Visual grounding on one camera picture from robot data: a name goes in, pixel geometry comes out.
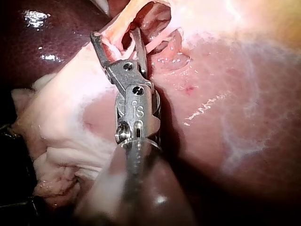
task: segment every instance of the metal instrument jaw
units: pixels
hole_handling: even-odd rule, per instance
[[[139,28],[131,31],[136,43],[136,60],[117,60],[111,63],[103,49],[101,35],[90,34],[100,64],[119,93],[115,100],[117,130],[116,142],[146,137],[159,144],[161,103],[158,92],[147,80],[146,51]]]

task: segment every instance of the small blood spot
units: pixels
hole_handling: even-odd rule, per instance
[[[187,94],[187,95],[189,95],[190,96],[190,94],[192,93],[192,91],[195,89],[195,87],[193,87],[193,86],[188,86],[188,87],[186,87],[184,90],[185,90],[185,93]]]

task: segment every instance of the metal screw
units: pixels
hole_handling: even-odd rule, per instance
[[[129,139],[130,137],[131,137],[130,127],[125,121],[122,121],[119,124],[115,134],[115,139],[117,144],[120,144],[122,141]]]
[[[143,87],[141,87],[141,86],[135,86],[135,87],[133,88],[133,93],[134,93],[135,95],[137,95],[137,96],[140,96],[140,95],[142,95],[142,94],[144,93],[144,89],[143,89]]]
[[[123,69],[126,70],[127,72],[128,71],[131,71],[134,69],[134,66],[132,63],[126,63],[125,65],[123,65]]]

